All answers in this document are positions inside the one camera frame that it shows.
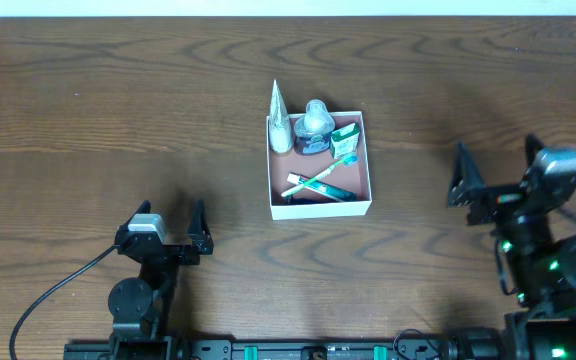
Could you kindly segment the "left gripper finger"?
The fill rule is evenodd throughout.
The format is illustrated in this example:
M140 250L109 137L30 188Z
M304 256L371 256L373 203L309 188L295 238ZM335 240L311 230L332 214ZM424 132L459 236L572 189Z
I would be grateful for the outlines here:
M205 218L205 203L199 200L196 204L192 220L189 224L187 236L200 255L212 255L214 240Z
M129 224L135 215L138 214L149 214L151 211L151 203L148 200L144 200L142 204L137 208L135 213L126 221L126 224Z

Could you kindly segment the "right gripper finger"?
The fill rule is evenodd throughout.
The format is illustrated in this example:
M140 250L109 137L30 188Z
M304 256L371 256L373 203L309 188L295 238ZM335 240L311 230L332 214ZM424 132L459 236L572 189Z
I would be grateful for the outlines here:
M535 134L528 134L525 137L524 147L527 164L532 165L537 153L541 151L545 145Z
M486 184L471 153L462 142L456 144L453 176L449 185L447 205L460 207L470 205Z

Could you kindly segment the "dark blue razor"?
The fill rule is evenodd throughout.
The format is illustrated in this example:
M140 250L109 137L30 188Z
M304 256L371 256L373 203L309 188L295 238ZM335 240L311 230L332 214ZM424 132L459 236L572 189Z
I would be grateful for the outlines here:
M295 198L294 196L289 196L285 199L286 206L315 205L315 204L320 204L320 201L309 198Z

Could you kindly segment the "green white toothbrush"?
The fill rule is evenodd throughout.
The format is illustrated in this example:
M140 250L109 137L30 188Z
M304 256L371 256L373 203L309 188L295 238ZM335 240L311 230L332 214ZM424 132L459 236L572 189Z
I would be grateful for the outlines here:
M323 178L327 177L328 175L330 175L335 168L337 168L340 165L344 165L344 166L350 166L354 163L356 163L358 161L358 155L356 153L349 153L344 155L342 158L340 158L339 160L337 160L335 163L331 164L329 167L327 167L325 170L323 170L322 172L320 172L319 174L317 174L316 176L310 178L309 180L306 180L303 183L298 183L296 186L284 191L281 196L286 198L289 196L292 196L298 192L300 192L301 190L305 189L308 185L312 184L313 182L316 181L320 181Z

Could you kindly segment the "white Pantene tube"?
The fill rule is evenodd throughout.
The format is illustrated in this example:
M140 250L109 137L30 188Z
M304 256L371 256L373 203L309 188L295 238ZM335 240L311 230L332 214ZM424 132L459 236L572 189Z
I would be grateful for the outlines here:
M278 153L289 153L293 147L292 125L277 80L273 81L268 135L270 148Z

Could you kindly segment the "small green white box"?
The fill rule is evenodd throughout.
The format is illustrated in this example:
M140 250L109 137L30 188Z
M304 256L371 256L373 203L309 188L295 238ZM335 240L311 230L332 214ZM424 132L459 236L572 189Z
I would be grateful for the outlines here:
M359 143L361 130L358 123L352 122L331 133L330 152L334 159L354 153Z

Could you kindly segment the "Colgate toothpaste tube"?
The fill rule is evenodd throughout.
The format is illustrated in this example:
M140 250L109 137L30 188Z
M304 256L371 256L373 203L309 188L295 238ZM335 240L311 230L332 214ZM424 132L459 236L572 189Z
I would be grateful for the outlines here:
M303 175L290 173L287 176L287 181L294 185L301 185L309 181L309 178L304 177ZM350 202L356 200L355 193L323 183L321 181L313 181L306 185L305 189L336 202Z

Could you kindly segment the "clear blue soap dispenser bottle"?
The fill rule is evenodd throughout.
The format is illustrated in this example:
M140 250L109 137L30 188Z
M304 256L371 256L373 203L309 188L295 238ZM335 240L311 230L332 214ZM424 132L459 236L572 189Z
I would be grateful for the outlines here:
M330 148L336 124L325 103L313 99L306 105L305 115L294 124L295 151L300 155L315 155Z

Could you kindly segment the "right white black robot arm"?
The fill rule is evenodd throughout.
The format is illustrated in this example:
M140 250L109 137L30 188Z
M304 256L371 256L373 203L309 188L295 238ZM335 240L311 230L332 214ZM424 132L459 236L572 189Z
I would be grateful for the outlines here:
M525 153L519 182L489 186L466 145L456 146L447 204L468 207L470 226L493 225L500 288L521 309L505 315L501 331L449 335L443 359L576 359L576 235L555 239L548 217L576 190L576 150L530 134Z

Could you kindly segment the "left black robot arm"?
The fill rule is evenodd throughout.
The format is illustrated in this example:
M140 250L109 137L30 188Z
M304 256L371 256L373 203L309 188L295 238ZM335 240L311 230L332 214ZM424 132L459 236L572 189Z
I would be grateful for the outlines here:
M205 219L205 205L194 209L188 244L165 243L166 228L161 215L151 212L144 201L115 235L117 253L140 264L136 277L119 281L110 291L108 308L113 316L109 359L178 359L184 349L164 333L167 316L182 266L200 263L213 253L214 241Z

